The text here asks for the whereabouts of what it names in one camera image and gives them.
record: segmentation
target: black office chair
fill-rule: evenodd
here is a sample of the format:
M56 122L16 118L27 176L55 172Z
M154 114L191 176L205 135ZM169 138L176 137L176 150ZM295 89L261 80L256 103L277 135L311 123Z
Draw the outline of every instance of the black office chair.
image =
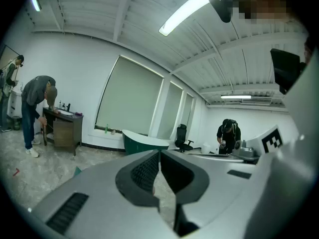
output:
M194 148L192 146L189 146L191 140L188 140L188 144L185 144L185 137L186 137L186 126L183 124L180 124L177 128L177 140L175 141L175 145L177 148L180 149L181 152L185 152L186 150L193 150Z

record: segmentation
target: ceiling beam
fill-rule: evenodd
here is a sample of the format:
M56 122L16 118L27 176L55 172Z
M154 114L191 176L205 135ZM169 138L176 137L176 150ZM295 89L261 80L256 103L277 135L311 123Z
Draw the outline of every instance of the ceiling beam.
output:
M153 61L154 63L158 64L159 66L165 68L168 72L171 72L171 68L173 67L171 64L168 64L166 62L163 62L162 59L159 59L157 57L154 57L152 55L149 55L147 53L147 51L143 52L141 51L140 49L136 49L133 45L128 45L128 44L124 44L124 43L121 43L121 42L118 42L118 41L114 41L112 39L112 37L107 37L105 35L105 32L104 31L96 31L92 28L86 28L86 27L70 27L70 26L67 26L65 27L63 30L57 30L55 28L52 28L52 27L34 27L33 30L32 30L33 33L37 33L37 32L46 32L46 33L52 33L52 32L55 32L55 33L76 33L76 34L82 34L82 35L86 35L86 36L90 36L91 38L92 37L95 37L95 38L98 38L98 39L101 39L101 40L105 40L105 41L108 41L108 42L112 42L112 43L115 43L119 46L122 46L126 49L129 49L129 50L132 50L138 54L140 54L141 56L144 56L146 57L147 59ZM199 91L198 91L198 88L196 88L195 86L193 86L191 83L189 83L188 81L185 81L182 77L180 77L179 75L175 75L175 77L179 78L181 81L183 81L186 85L188 85L191 89L193 89L199 96L201 96L204 100L205 100L205 97L203 96L203 94L201 94Z
M290 42L304 42L306 40L306 35L304 33L294 33L294 32L285 32L285 33L268 33L254 35L246 38L237 39L228 43L224 43L216 46L217 51L220 53L233 52L234 50L243 49L247 46L252 45L267 45L267 44L277 44L277 43L290 43ZM196 56L187 59L180 64L175 66L172 74L175 74L181 70L184 70L186 67L198 63L202 60L208 59L218 55L214 48L206 50L202 53L197 54Z
M234 92L236 91L279 91L278 84L243 84L243 85L233 85ZM199 90L201 94L210 94L216 92L229 92L232 93L230 86L222 86L215 88L206 88Z
M213 42L213 40L210 38L210 36L208 35L208 33L205 31L205 29L198 23L196 22L196 26L198 27L198 30L201 31L203 33L203 35L205 36L205 38L208 40L208 42L213 46L213 50L216 54L215 57L215 62L217 64L217 69L220 70L220 73L222 75L222 78L224 79L224 81L230 85L232 91L234 91L233 88L233 84L231 82L231 79L229 77L229 67L224 63L224 60L220 54L220 51L217 49L216 44Z
M113 33L114 41L117 41L119 38L119 35L121 34L124 19L129 9L130 3L131 3L131 0L120 0L120 4L118 7L118 11L116 13L116 19L115 19L115 26L114 26L114 33Z
M242 105L218 104L218 105L207 105L207 107L220 108L220 109L259 110L259 111L288 113L288 110L284 105L259 106L259 105L245 105L245 104L242 104Z
M65 20L64 20L64 13L60 4L60 0L47 0L48 7L51 11L53 20L59 30L63 29Z

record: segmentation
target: desk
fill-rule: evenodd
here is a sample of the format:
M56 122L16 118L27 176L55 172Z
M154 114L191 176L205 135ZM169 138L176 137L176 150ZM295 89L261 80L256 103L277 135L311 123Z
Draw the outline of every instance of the desk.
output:
M48 123L43 130L44 145L46 146L49 141L57 147L70 147L75 156L77 145L82 146L83 116L75 115L75 113L72 113L72 115L56 114L48 108L43 108L43 116L46 117ZM46 137L47 134L52 132L54 140Z

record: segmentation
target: fluorescent light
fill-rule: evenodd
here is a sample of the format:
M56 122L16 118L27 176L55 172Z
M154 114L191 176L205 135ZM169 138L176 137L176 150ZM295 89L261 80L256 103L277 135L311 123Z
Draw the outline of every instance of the fluorescent light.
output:
M32 3L33 3L33 6L34 6L36 11L40 11L41 10L40 5L38 4L37 0L32 0Z
M209 0L188 0L165 22L159 32L168 36L184 19L208 4Z
M250 95L220 96L222 99L251 99Z

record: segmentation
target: concrete floor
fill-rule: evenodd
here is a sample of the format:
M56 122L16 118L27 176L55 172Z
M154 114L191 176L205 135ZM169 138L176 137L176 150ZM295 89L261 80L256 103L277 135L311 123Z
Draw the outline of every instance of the concrete floor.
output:
M37 135L42 142L42 135ZM0 132L0 179L9 196L25 208L33 208L44 196L72 178L75 167L81 170L125 156L123 152L78 147L76 156L64 148L36 145L40 156L25 153L22 131ZM172 227L175 195L161 172L155 182L155 196L160 199L160 215Z

